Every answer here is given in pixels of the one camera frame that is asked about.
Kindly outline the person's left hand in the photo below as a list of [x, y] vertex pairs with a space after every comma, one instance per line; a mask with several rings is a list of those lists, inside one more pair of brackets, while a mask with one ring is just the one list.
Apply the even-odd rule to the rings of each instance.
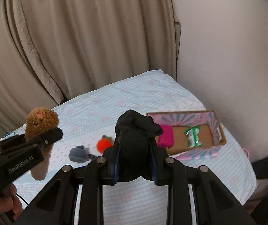
[[17, 188], [14, 184], [11, 184], [10, 195], [0, 198], [0, 214], [12, 211], [13, 219], [16, 220], [23, 210], [22, 203], [17, 197]]

